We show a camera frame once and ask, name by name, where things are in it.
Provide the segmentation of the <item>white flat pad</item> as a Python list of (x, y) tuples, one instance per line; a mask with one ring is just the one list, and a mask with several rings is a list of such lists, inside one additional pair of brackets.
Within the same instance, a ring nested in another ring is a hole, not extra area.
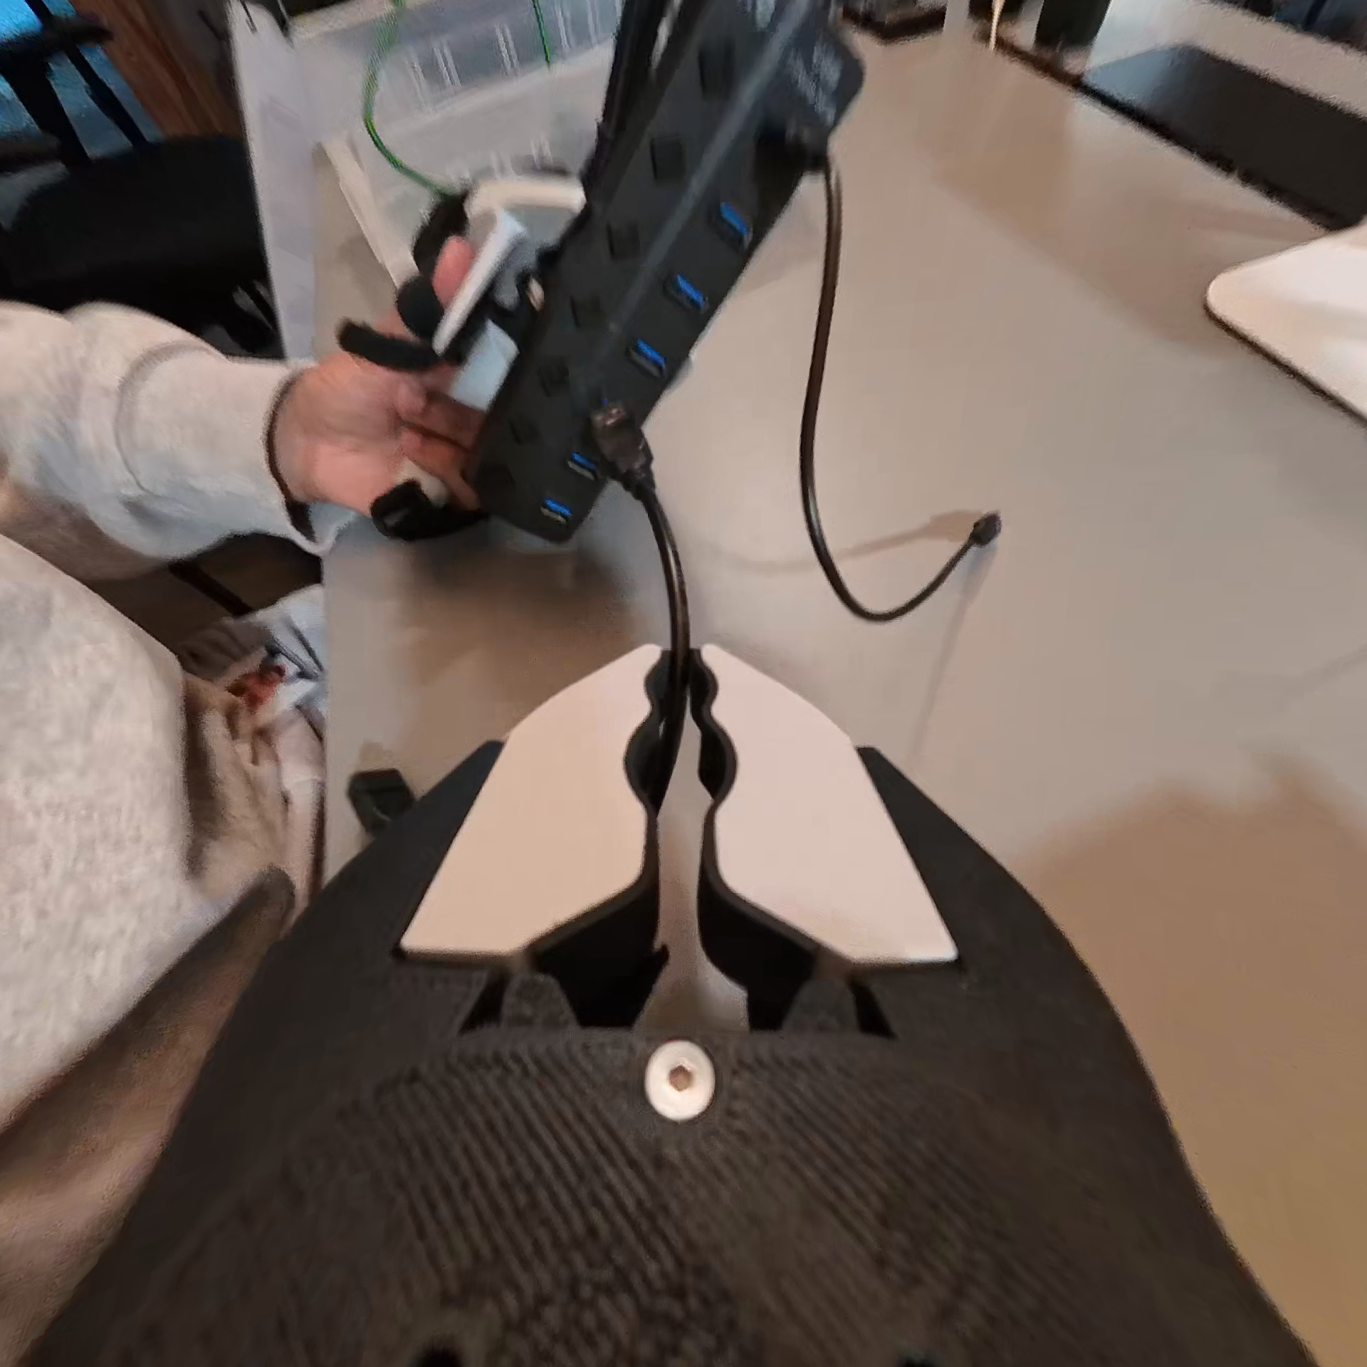
[(1346, 412), (1365, 418), (1365, 224), (1217, 275), (1207, 314)]

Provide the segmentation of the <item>person's tan trousers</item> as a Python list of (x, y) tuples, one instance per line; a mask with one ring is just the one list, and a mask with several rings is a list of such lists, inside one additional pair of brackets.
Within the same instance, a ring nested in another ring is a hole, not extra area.
[(296, 913), (263, 870), (127, 1017), (3, 1129), (1, 1364), (23, 1364), (156, 1167), (247, 984)]

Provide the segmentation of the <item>black desk mat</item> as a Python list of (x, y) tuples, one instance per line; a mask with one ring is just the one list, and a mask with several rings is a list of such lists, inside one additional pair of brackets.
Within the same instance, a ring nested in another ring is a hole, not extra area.
[(1089, 67), (1077, 91), (1328, 231), (1365, 216), (1365, 119), (1196, 45)]

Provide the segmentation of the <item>small black clip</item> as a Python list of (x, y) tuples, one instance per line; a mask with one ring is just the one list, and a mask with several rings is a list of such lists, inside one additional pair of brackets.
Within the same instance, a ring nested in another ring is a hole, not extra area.
[(400, 770), (364, 768), (350, 774), (346, 799), (366, 838), (374, 840), (413, 809), (416, 796)]

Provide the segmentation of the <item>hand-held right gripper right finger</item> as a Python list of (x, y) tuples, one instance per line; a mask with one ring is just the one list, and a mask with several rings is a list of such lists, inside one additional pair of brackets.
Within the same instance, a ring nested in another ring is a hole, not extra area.
[(705, 957), (781, 1027), (802, 989), (940, 968), (957, 945), (864, 755), (799, 693), (718, 644), (691, 661)]

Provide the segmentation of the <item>black usb hub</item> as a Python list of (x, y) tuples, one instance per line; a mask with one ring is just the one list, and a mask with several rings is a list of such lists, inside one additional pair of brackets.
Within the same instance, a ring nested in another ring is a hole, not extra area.
[(833, 3), (683, 3), (540, 278), (483, 423), (483, 511), (569, 542), (610, 477), (592, 416), (644, 428), (861, 93)]

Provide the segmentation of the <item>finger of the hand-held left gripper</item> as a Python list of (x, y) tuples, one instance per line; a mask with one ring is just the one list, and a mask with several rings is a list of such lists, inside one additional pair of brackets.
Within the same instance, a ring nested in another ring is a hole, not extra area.
[(454, 368), (452, 399), (486, 412), (540, 309), (540, 275), (587, 202), (574, 176), (511, 176), (473, 185), (460, 237), (473, 257), (433, 335)]

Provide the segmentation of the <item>person's left hand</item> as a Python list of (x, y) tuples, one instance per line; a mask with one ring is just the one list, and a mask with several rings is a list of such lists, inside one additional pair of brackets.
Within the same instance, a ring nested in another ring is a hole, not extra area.
[(394, 371), (337, 351), (281, 387), (267, 464), (285, 499), (368, 514), (407, 473), (425, 472), (451, 506), (478, 512), (473, 442), (483, 410), (451, 394), (459, 366)]

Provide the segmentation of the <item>person's grey sweatshirt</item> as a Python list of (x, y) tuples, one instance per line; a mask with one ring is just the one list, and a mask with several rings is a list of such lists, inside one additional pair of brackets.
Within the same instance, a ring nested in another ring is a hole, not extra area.
[(3, 540), (1, 1111), (128, 1015), (267, 869), (319, 882), (322, 740), (252, 721)]

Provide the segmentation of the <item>person's left forearm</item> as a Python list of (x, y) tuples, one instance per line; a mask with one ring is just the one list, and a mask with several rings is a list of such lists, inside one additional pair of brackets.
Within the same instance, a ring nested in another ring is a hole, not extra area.
[(273, 420), (298, 377), (112, 304), (1, 309), (1, 532), (83, 582), (267, 535), (319, 553)]

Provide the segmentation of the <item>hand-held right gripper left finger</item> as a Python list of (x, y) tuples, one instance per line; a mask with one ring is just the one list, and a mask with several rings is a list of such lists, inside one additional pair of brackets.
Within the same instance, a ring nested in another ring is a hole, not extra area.
[(630, 1022), (661, 966), (654, 644), (508, 732), (399, 939), (407, 960), (552, 979), (581, 1023)]

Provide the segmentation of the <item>black office chair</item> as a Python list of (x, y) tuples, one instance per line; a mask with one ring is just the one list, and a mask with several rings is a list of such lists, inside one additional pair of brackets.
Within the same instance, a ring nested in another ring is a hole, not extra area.
[[(84, 55), (111, 42), (109, 26), (83, 11), (28, 8), (37, 24), (3, 37), (1, 76), (34, 130), (3, 132), (3, 177), (39, 166), (62, 176), (3, 223), (3, 299), (57, 312), (117, 302), (197, 335), (221, 330), (246, 355), (280, 355), (246, 143), (223, 133), (151, 141)], [(88, 151), (50, 73), (58, 58), (127, 150)]]

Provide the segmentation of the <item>clear plastic bin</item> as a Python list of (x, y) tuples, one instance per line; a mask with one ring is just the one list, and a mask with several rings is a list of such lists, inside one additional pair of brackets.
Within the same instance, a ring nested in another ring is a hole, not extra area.
[(342, 143), (377, 195), (457, 185), (421, 128), (459, 97), (610, 50), (622, 3), (351, 1), (299, 13), (290, 37), (324, 143)]

